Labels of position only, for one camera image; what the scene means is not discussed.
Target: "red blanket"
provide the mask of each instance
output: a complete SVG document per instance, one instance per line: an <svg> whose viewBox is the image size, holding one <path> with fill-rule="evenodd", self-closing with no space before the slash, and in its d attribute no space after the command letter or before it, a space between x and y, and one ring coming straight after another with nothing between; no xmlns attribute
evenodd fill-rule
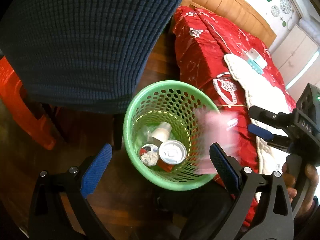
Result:
<svg viewBox="0 0 320 240"><path fill-rule="evenodd" d="M240 164L249 166L258 172L256 138L247 130L251 121L248 116L244 90L230 75L224 74L229 70L223 56L227 53L240 56L242 51L254 48L268 63L263 69L263 76L273 86L282 90L288 107L292 111L295 108L295 101L285 90L283 78L273 64L268 48L260 39L239 29L228 19L204 9L180 6L174 18L176 24L173 32L176 35L175 51L180 68L180 80L203 91L217 106L222 106L221 110L237 113L238 125L231 132L234 132L238 138ZM222 88L221 82L216 82L215 88L212 82L214 79L232 82L233 90L236 89L234 96ZM218 175L214 179L222 184ZM256 207L257 202L253 200L244 223L245 226L250 225Z"/></svg>

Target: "wooden floor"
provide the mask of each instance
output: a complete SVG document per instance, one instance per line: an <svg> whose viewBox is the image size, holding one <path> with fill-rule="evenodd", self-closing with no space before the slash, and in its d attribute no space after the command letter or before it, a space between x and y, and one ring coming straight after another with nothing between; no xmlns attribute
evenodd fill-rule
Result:
<svg viewBox="0 0 320 240"><path fill-rule="evenodd" d="M178 79L174 38L162 34L154 47L137 91L161 80ZM64 110L76 121L68 132L67 144L58 142L47 151L35 143L13 120L0 101L0 199L16 224L28 231L28 213L33 189L42 170L65 172L95 155L105 143L112 143L111 116ZM123 147L113 152L94 194L88 200L116 240L129 239L146 227L166 227L170 216L156 211L152 204L152 187L132 166ZM62 195L74 228L81 228L65 195Z"/></svg>

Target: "metal screw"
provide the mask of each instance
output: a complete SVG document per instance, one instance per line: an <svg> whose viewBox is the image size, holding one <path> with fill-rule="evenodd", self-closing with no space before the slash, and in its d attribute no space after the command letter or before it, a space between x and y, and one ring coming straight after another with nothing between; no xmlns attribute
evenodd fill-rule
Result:
<svg viewBox="0 0 320 240"><path fill-rule="evenodd" d="M280 178L281 177L281 173L279 171L275 171L273 173L276 177Z"/></svg>
<svg viewBox="0 0 320 240"><path fill-rule="evenodd" d="M76 173L78 171L78 168L77 167L71 167L70 169L69 169L69 172L70 173L72 173L72 174L74 174L74 173Z"/></svg>
<svg viewBox="0 0 320 240"><path fill-rule="evenodd" d="M46 171L41 171L40 172L40 177L44 177L44 176L46 176L47 175L47 172Z"/></svg>
<svg viewBox="0 0 320 240"><path fill-rule="evenodd" d="M250 167L244 167L243 170L244 170L245 173L251 173L252 172Z"/></svg>

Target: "person's leg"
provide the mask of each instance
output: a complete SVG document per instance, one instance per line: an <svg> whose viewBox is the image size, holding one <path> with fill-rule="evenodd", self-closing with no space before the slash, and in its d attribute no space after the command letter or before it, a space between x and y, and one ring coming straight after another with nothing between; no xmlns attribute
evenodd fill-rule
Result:
<svg viewBox="0 0 320 240"><path fill-rule="evenodd" d="M207 240L232 206L233 199L214 181L190 191L164 191L160 203L187 217L180 240Z"/></svg>

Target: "wooden headboard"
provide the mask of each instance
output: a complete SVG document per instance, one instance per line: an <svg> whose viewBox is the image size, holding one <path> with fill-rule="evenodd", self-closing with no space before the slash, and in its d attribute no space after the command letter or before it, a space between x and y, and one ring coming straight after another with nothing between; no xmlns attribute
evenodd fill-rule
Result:
<svg viewBox="0 0 320 240"><path fill-rule="evenodd" d="M207 9L225 17L258 37L268 48L276 38L266 20L245 0L182 0L180 5Z"/></svg>

